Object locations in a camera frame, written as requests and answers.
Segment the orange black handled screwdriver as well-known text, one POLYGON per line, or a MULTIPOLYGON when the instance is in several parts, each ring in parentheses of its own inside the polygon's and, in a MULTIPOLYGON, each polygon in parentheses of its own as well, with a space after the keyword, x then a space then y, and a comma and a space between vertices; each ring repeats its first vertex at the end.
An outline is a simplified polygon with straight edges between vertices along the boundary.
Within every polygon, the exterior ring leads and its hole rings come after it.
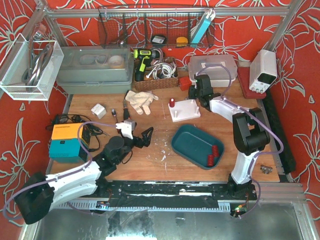
POLYGON ((128 120, 130 119, 130 113, 128 110, 128 106, 127 106, 127 101, 124 99, 123 100, 123 120, 128 120))

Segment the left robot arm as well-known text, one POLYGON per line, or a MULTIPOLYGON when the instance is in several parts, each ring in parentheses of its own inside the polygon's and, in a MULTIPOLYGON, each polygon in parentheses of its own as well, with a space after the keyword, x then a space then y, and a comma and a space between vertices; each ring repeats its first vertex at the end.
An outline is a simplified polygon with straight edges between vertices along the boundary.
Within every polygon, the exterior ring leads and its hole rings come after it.
POLYGON ((97 192, 106 183, 105 177, 123 163, 133 148, 150 145, 153 131, 150 127, 141 137, 113 136, 91 161, 56 174, 37 172, 32 175, 14 197, 24 222, 34 224, 55 207, 97 192))

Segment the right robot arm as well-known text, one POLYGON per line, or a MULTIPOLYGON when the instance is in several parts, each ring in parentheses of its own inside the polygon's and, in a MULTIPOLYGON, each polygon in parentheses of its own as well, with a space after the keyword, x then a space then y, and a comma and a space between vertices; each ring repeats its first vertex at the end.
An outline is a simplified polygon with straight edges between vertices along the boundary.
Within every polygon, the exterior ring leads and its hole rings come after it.
POLYGON ((197 99, 209 112, 218 114, 232 123, 233 142, 238 150, 235 166, 227 182, 228 194, 237 198, 253 189, 252 172, 261 153, 270 143, 270 134, 264 129, 262 110, 243 108, 227 100, 222 94, 214 93, 208 75, 195 77, 195 86, 188 91, 190 99, 197 99))

